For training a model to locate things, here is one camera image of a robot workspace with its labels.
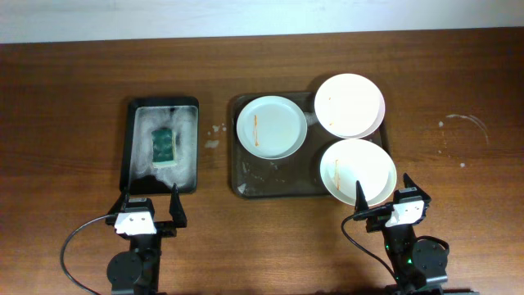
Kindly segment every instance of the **white plate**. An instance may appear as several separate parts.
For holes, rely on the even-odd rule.
[[[396,186],[396,168],[389,155],[362,139],[341,140],[329,147],[320,161],[320,175],[333,197],[352,206],[357,180],[369,206],[386,200]]]
[[[292,101],[278,96],[248,103],[237,120],[242,146],[264,159],[276,160],[296,152],[307,134],[304,112]]]
[[[384,119],[386,106],[378,87],[361,75],[333,76],[320,86],[314,99],[320,124],[341,138],[362,138]]]

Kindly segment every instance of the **black tray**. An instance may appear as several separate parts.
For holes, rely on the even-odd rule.
[[[310,118],[314,114],[314,93],[247,94],[236,98],[231,110],[233,191],[248,199],[328,195],[318,168],[324,152],[342,138],[327,132],[320,123],[316,122],[308,127],[305,141],[298,151],[279,160],[265,160],[253,156],[238,140],[236,123],[240,111],[253,99],[265,95],[290,99],[306,117]],[[375,143],[389,154],[384,122],[377,131],[364,139]]]
[[[171,188],[168,188],[164,183],[156,180],[155,176],[148,175],[141,179],[131,181],[130,166],[131,166],[131,152],[133,150],[133,133],[135,124],[135,115],[139,107],[177,107],[177,106],[193,106],[196,107],[196,129],[198,129],[199,104],[196,98],[192,97],[174,97],[174,98],[137,98],[128,105],[128,116],[125,126],[124,138],[124,153],[122,156],[122,167],[120,170],[120,191],[129,192],[130,195],[148,195],[148,194],[167,194],[171,193]],[[198,134],[196,135],[196,146],[198,149]],[[194,179],[190,184],[178,187],[179,193],[192,193],[197,189],[197,168],[195,167],[195,174],[192,175]]]

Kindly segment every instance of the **brown tabletop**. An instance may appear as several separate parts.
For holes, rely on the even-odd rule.
[[[228,123],[238,94],[315,91],[346,72],[381,89],[398,174],[408,172],[433,198],[415,231],[449,242],[445,287],[521,294],[522,28],[0,46],[0,293],[83,293],[62,274],[59,251],[119,196],[125,104],[178,94],[200,101],[198,187],[182,197],[188,227],[163,242],[161,291],[304,294],[393,284],[342,235],[353,207],[333,197],[234,195],[231,126],[212,128]],[[453,114],[477,117],[486,136]],[[218,147],[205,148],[208,140]],[[154,203],[167,219],[169,197]],[[382,235],[364,227],[347,229],[386,259]],[[106,266],[128,246],[100,223],[75,237],[65,262],[108,294]]]

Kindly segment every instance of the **white wall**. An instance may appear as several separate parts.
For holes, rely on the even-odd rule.
[[[524,0],[0,0],[0,43],[524,25]]]

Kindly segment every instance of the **sponge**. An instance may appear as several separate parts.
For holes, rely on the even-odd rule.
[[[165,168],[176,164],[174,139],[175,134],[169,128],[151,132],[153,138],[153,167]]]

